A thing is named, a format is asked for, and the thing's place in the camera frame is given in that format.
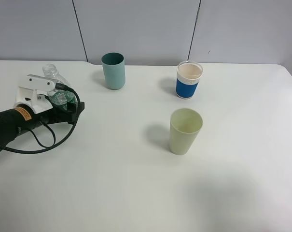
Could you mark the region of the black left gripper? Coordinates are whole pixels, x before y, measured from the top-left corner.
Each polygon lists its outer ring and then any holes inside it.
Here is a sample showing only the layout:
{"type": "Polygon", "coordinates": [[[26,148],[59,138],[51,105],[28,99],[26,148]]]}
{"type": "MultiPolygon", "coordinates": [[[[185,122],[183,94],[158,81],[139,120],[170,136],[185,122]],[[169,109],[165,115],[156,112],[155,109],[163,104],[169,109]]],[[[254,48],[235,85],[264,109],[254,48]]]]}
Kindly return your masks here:
{"type": "Polygon", "coordinates": [[[56,135],[48,124],[67,122],[73,125],[76,116],[85,108],[84,102],[80,102],[78,107],[78,103],[73,98],[71,98],[72,101],[67,101],[66,95],[45,98],[53,108],[40,114],[34,114],[28,106],[18,106],[0,112],[0,145],[7,145],[26,132],[33,133],[33,130],[40,126],[46,127],[51,132],[53,140],[56,141],[56,135]]]}

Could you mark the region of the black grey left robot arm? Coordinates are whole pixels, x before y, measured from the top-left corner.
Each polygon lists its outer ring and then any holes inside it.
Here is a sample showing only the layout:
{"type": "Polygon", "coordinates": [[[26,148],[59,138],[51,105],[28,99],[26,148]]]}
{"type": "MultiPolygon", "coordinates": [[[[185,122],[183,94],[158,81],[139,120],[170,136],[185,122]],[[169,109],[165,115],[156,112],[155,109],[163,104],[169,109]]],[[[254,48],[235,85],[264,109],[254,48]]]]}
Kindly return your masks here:
{"type": "Polygon", "coordinates": [[[76,103],[68,103],[67,110],[61,109],[60,106],[52,104],[52,108],[42,113],[35,114],[33,110],[25,105],[20,104],[15,108],[0,112],[0,152],[5,150],[17,154],[39,154],[50,151],[63,144],[73,133],[80,113],[84,110],[84,102],[80,101],[79,96],[76,103]],[[56,135],[50,128],[51,124],[68,123],[72,127],[68,134],[59,142],[56,142],[56,135]],[[52,146],[44,146],[34,134],[33,130],[40,126],[46,127],[52,134],[54,143],[52,146]],[[43,148],[40,150],[20,150],[10,148],[7,145],[17,137],[30,132],[36,142],[43,148]]]}

